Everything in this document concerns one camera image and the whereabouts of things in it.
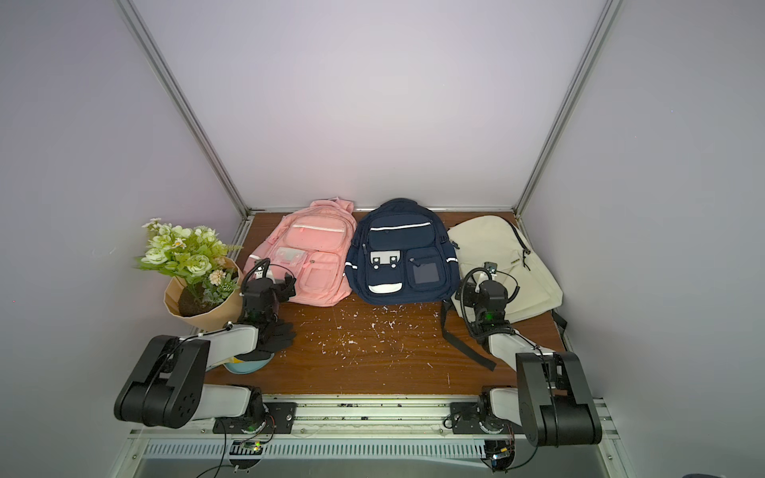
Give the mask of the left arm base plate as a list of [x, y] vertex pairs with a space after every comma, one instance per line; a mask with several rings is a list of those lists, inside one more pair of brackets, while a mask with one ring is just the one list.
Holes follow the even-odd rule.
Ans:
[[243, 416], [217, 418], [212, 432], [220, 435], [286, 435], [292, 432], [296, 416], [296, 402], [263, 402]]

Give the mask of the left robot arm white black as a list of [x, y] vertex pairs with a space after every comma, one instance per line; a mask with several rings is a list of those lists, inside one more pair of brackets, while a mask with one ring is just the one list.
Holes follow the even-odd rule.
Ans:
[[227, 432], [261, 426], [267, 409], [257, 388], [216, 386], [205, 375], [233, 359], [263, 362], [290, 347], [296, 333], [278, 317], [278, 305], [295, 294], [291, 274], [281, 283], [246, 278], [237, 323], [186, 338], [152, 338], [116, 398], [115, 418], [172, 429], [209, 418]]

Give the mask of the cream canvas backpack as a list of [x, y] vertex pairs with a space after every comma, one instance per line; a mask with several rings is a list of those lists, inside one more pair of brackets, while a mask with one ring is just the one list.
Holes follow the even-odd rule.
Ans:
[[485, 215], [450, 228], [448, 237], [456, 249], [460, 282], [456, 292], [441, 302], [439, 321], [444, 340], [484, 368], [496, 368], [496, 362], [478, 354], [446, 330], [449, 312], [454, 311], [462, 318], [457, 298], [460, 284], [466, 278], [476, 283], [489, 280], [483, 269], [483, 264], [489, 261], [497, 264], [498, 273], [494, 280], [503, 284], [509, 293], [516, 285], [519, 286], [519, 294], [506, 307], [505, 314], [514, 332], [492, 335], [485, 341], [476, 342], [510, 368], [516, 368], [516, 356], [519, 354], [551, 354], [550, 349], [524, 338], [513, 327], [515, 323], [558, 308], [564, 298], [554, 276], [531, 249], [530, 242], [520, 229], [499, 216]]

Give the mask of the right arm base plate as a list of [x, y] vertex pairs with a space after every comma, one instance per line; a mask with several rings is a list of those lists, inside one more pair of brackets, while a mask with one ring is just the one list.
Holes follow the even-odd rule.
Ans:
[[520, 424], [490, 415], [478, 402], [452, 402], [442, 427], [454, 434], [523, 434]]

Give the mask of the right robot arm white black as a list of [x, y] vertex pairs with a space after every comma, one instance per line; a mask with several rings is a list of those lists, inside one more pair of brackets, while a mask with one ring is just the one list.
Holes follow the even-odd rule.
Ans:
[[600, 443], [603, 428], [578, 356], [538, 345], [505, 319], [506, 306], [519, 292], [496, 280], [465, 278], [455, 296], [471, 338], [493, 356], [473, 359], [486, 368], [501, 360], [516, 374], [513, 388], [487, 393], [488, 414], [520, 424], [534, 446]]

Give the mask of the pink backpack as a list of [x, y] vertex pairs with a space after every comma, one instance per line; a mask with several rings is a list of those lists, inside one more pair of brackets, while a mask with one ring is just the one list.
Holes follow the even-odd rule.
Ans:
[[346, 259], [355, 236], [355, 203], [322, 199], [284, 216], [271, 234], [249, 255], [244, 270], [261, 259], [270, 260], [277, 280], [296, 278], [297, 304], [332, 307], [352, 289], [346, 277]]

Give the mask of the navy blue backpack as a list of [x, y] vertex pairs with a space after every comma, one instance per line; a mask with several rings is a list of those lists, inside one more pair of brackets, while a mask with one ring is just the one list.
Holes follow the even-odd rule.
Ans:
[[440, 302], [460, 282], [442, 220], [406, 198], [387, 201], [358, 223], [345, 276], [352, 291], [375, 306]]

